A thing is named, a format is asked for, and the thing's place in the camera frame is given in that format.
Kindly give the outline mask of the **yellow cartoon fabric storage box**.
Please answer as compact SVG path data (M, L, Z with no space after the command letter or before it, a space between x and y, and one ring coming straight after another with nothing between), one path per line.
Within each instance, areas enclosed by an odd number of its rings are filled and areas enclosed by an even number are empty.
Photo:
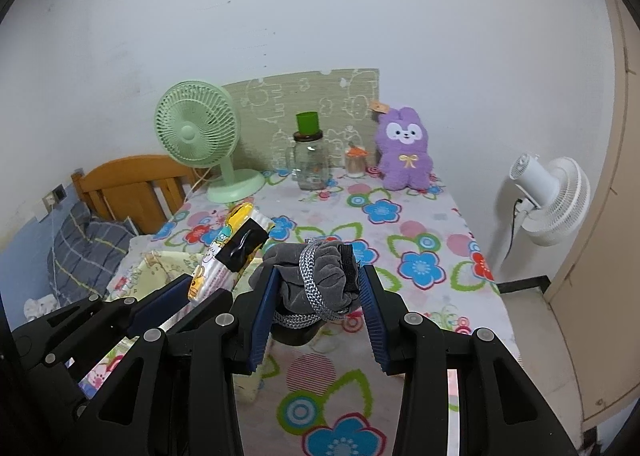
M137 266L114 277L107 285L107 301L135 298L141 301L149 293L162 289L174 279L186 274L191 275L200 264L200 253L178 251L151 251L142 255ZM250 376L233 377L235 397L240 403L253 403L262 384L262 365Z

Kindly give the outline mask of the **grey drawstring pouch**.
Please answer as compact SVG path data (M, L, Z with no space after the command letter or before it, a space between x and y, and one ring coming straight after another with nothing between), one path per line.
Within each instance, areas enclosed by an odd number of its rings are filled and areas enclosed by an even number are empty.
M360 306L358 263L352 246L316 239L278 243L262 257L248 284L276 269L281 283L271 335L286 346L303 346L322 326L344 318Z

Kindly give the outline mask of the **yellow white tissue pack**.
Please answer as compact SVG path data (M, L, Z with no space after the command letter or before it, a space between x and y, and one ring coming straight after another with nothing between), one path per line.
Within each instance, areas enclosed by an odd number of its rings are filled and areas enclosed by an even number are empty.
M273 221L251 202L234 207L195 268L188 289L189 301L204 302L218 289L232 291L267 242L273 226Z

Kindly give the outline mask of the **crumpled white cloth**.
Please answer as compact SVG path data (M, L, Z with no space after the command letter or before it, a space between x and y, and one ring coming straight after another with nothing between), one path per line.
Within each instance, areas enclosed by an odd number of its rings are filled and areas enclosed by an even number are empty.
M52 313L60 308L60 302L52 293L39 299L27 299L23 306L27 321L33 321L41 316Z

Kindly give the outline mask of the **white bedding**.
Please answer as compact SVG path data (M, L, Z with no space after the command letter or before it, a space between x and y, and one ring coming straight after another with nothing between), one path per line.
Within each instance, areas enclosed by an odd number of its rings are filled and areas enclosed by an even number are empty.
M128 253L122 258L118 268L124 272L136 268L154 249L152 238L152 235L140 235L131 239Z

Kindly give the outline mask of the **grey plaid pillow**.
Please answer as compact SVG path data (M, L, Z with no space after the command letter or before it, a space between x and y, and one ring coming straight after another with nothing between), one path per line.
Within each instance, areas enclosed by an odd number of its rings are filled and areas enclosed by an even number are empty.
M76 202L53 237L48 255L49 283L60 306L97 295L117 273L136 233L127 222L94 215L83 201Z

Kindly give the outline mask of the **floral tablecloth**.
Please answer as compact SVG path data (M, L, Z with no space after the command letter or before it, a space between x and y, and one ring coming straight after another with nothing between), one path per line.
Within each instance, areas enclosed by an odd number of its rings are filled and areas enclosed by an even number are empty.
M462 455L522 449L541 398L500 339L503 305L446 301L461 276L461 297L498 295L460 216L346 177L319 198L271 174L250 203L270 231L246 292L216 261L232 206L201 196L110 281L142 316L81 370L98 390L73 409L74 453L443 455L450 431Z

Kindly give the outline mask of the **purple plush bunny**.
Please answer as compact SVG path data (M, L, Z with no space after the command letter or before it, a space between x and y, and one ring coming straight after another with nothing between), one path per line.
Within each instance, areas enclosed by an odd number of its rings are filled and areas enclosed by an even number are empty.
M375 134L378 171L384 188L390 191L430 188L433 160L427 151L427 130L416 109L378 104L374 112L378 118Z

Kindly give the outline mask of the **small orange lid jar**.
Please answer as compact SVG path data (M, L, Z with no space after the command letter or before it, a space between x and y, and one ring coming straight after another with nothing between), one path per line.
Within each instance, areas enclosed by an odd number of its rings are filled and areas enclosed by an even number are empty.
M361 147L350 145L344 154L345 171L348 177L358 179L367 173L368 153Z

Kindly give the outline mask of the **glass mason jar mug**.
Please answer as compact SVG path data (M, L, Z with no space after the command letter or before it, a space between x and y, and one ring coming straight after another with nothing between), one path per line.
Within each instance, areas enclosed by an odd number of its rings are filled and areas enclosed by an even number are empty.
M301 190L321 190L329 184L330 160L323 133L295 132L285 151L286 166Z

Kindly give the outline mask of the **green desk fan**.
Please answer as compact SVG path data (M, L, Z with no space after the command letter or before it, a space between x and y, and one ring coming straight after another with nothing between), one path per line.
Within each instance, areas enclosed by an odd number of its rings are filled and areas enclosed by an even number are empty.
M202 81L182 81L169 87L156 106L154 129L160 145L175 161L192 169L220 171L216 179L206 183L209 201L240 201L265 185L262 173L233 168L240 119L224 88Z

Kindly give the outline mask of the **green cup on jar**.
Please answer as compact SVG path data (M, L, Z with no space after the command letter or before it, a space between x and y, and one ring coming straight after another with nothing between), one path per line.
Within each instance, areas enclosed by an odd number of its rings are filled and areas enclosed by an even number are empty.
M303 136L312 136L320 132L319 115L317 111L298 112L295 116L297 132Z

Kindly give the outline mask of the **white standing fan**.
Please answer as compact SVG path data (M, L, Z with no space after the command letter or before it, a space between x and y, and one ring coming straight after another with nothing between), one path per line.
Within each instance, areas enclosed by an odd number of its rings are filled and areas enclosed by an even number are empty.
M531 153L518 156L508 175L518 190L509 217L508 241L496 253L497 268L511 257L518 234L536 247L562 243L582 226L591 202L587 174L570 157L541 162Z

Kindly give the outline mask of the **beige door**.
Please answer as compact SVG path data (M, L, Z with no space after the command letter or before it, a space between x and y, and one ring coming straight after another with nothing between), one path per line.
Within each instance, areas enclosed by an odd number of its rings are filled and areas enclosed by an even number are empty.
M573 364L584 430L639 397L639 27L605 0L614 104L599 182L570 253L544 295Z

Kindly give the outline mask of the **wall power socket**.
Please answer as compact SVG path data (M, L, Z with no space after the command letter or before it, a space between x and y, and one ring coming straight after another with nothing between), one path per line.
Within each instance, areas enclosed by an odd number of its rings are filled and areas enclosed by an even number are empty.
M44 207L50 212L53 208L55 208L60 202L62 202L66 198L66 189L62 184L54 187L50 193L47 193L43 198Z

